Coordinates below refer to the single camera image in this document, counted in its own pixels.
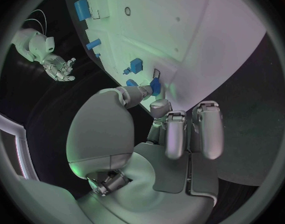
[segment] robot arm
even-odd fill
[[[46,37],[32,28],[21,29],[14,36],[12,43],[27,60],[37,61],[43,65],[46,73],[55,81],[75,79],[74,76],[68,76],[72,71],[75,58],[66,62],[60,56],[53,54],[55,48],[53,37]]]

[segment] wire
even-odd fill
[[[40,24],[41,28],[42,28],[42,33],[44,34],[43,26],[42,26],[42,24],[41,24],[37,19],[30,18],[30,19],[26,19],[25,21],[37,21],[37,22]]]
[[[47,19],[46,19],[45,13],[41,9],[36,9],[36,10],[32,11],[30,14],[34,13],[35,11],[40,11],[44,15],[44,18],[45,18],[45,35],[46,35],[47,34]]]

